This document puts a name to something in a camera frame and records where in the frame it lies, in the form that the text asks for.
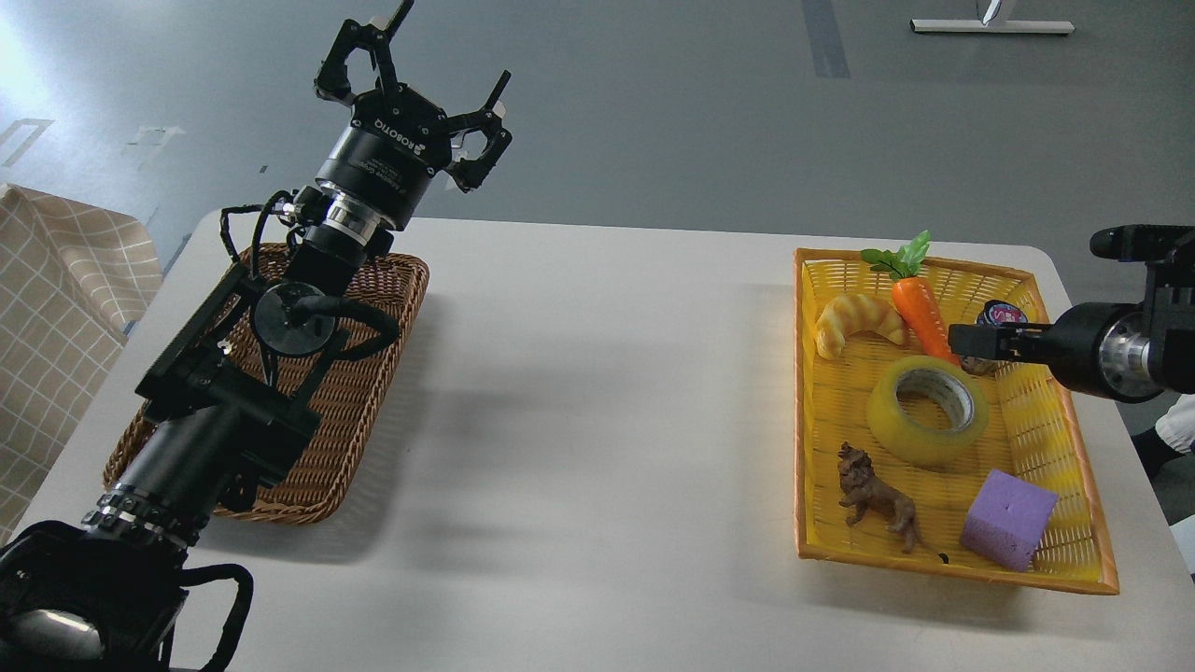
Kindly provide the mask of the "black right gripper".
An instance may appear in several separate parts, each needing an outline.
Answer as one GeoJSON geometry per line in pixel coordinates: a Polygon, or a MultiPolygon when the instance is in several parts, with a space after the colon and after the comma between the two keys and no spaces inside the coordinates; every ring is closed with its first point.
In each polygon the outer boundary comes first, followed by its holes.
{"type": "Polygon", "coordinates": [[[952,324],[948,342],[964,360],[1044,364],[1072,391],[1102,399],[1141,397],[1135,303],[1079,303],[1050,324],[952,324]]]}

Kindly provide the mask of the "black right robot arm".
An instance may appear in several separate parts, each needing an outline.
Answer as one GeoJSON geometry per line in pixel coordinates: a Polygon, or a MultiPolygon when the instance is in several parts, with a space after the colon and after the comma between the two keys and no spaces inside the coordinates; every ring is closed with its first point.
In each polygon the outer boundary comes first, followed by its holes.
{"type": "Polygon", "coordinates": [[[1079,303],[1048,324],[951,325],[957,356],[1041,364],[1064,387],[1141,403],[1194,391],[1194,230],[1124,225],[1093,233],[1101,259],[1146,268],[1139,303],[1079,303]]]}

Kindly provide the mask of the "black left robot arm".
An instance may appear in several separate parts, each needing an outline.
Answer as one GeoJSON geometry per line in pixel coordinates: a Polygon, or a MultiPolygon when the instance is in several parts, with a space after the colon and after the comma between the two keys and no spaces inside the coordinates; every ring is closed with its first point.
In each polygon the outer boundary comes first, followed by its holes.
{"type": "Polygon", "coordinates": [[[349,291],[384,265],[435,175],[473,191],[511,143],[500,114],[511,73],[460,115],[398,79],[391,42],[411,8],[347,19],[333,38],[313,88],[351,120],[315,183],[221,210],[228,271],[137,383],[145,447],[80,524],[37,523],[4,548],[5,671],[168,671],[186,595],[214,581],[235,595],[204,668],[233,661],[253,578],[188,568],[190,549],[214,511],[250,511],[292,472],[333,366],[400,343],[402,322],[349,291]],[[245,251],[235,212],[257,216],[245,251]]]}

